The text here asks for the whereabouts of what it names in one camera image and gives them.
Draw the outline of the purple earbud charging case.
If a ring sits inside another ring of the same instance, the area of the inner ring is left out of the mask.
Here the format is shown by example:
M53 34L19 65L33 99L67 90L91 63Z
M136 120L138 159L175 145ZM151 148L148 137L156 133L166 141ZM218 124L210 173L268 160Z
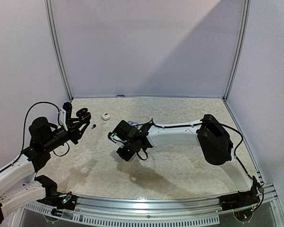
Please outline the purple earbud charging case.
M128 123L131 125L131 126L138 126L138 123L137 122L134 122L134 121L128 121Z

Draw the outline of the aluminium corner post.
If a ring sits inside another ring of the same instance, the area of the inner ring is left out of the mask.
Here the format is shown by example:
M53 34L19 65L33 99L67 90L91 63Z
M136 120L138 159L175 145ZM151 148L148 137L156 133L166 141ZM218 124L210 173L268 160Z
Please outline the aluminium corner post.
M58 66L58 70L60 73L60 77L62 80L62 84L66 93L66 96L69 101L73 100L73 94L70 86L70 82L67 77L66 69L64 66L62 52L59 44L58 34L56 30L55 20L54 20L54 13L53 13L53 1L52 0L45 0L45 11L47 14L47 21L49 26L49 32L52 40L53 50L56 57L56 62Z
M222 97L224 102L227 102L230 96L232 84L234 82L236 71L239 66L240 56L242 53L242 49L244 45L244 38L245 38L247 24L248 24L250 4L251 4L251 0L245 0L243 4L238 40L237 40L234 59L233 59L232 66L231 66L231 73L230 73L230 76L229 76L229 79L228 79L228 82L227 82L227 85L226 85L226 88L225 88L225 91Z

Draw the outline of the white earbud case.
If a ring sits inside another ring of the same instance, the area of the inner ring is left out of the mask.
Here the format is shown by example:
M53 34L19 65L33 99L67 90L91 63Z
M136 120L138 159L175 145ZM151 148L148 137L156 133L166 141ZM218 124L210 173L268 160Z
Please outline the white earbud case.
M101 114L101 118L104 120L104 121L107 121L110 119L110 114L109 113L102 113Z

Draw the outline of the aluminium front rail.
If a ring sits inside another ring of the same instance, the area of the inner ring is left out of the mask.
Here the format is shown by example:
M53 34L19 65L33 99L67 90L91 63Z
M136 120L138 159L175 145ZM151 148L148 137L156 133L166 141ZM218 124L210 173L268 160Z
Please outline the aluminium front rail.
M224 210L220 195L150 200L80 196L74 211L32 202L19 209L14 227L284 227L284 216L273 184L264 185L264 200L251 216L246 207Z

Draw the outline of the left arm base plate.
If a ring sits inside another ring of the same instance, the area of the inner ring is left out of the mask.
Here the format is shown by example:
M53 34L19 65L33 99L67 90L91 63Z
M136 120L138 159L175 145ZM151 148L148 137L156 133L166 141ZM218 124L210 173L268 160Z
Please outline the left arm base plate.
M72 193L59 194L49 198L37 200L37 202L55 207L57 210L74 211L77 205L78 196Z

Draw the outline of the left aluminium corner post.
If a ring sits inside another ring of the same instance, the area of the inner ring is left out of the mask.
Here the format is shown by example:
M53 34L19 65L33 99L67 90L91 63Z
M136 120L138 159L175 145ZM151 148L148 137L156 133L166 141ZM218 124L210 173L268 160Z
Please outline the left aluminium corner post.
M53 1L52 0L45 0L45 11L47 14L47 21L49 26L49 32L52 40L53 50L56 57L56 62L58 66L58 70L60 73L60 77L62 80L62 84L66 93L66 96L69 101L73 100L73 94L70 86L70 82L67 77L66 69L64 66L62 52L59 44L58 34L56 30L55 20L54 20L54 13L53 13Z

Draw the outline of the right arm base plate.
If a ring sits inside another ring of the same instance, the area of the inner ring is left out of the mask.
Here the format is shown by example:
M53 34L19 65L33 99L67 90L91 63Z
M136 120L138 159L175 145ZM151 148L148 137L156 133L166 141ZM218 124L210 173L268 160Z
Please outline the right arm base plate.
M258 203L260 203L259 195L253 194L251 191L227 194L219 198L219 204L223 211L250 207Z

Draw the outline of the black earbud case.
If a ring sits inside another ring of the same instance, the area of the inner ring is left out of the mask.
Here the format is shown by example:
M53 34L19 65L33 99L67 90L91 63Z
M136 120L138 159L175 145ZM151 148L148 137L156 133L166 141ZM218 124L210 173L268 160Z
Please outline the black earbud case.
M80 110L78 110L78 111L76 112L76 117L77 117L80 121L84 121L84 120L90 121L90 119L91 119L91 113L88 111L88 108L84 107L84 108L81 108Z

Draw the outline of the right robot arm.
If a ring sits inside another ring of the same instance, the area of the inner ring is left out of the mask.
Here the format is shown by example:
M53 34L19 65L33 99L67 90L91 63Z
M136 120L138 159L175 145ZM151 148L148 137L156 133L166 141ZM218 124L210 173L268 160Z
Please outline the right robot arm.
M211 114L205 114L202 119L186 123L158 124L150 120L141 124L130 124L122 120L108 139L117 144L117 154L128 162L134 155L144 153L147 149L163 145L193 145L199 146L205 160L219 166L234 182L239 193L235 202L239 206L246 206L253 200L252 177L236 152L241 145L234 145L227 130L238 133L233 127L220 123Z

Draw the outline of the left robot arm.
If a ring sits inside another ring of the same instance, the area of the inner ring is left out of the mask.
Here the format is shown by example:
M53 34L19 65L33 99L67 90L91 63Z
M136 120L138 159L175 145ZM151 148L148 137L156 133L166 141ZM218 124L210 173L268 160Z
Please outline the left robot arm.
M0 224L13 211L38 201L58 210L74 210L77 196L57 191L57 184L45 175L35 174L45 167L50 153L68 141L77 144L90 124L91 117L70 118L67 129L36 118L29 126L29 147L0 169Z

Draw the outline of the right aluminium corner post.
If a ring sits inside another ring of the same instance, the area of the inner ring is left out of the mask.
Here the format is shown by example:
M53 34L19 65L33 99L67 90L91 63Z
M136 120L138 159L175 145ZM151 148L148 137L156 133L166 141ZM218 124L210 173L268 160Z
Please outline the right aluminium corner post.
M247 24L248 24L250 4L251 4L251 0L245 0L243 4L238 40L237 40L234 59L233 59L232 66L231 66L231 73L230 73L230 76L229 76L229 79L228 79L228 82L227 82L227 85L226 85L226 88L225 88L225 91L222 97L224 102L227 102L230 96L232 84L234 82L236 71L239 66L240 56L242 53L242 49L244 45L244 38L245 38Z

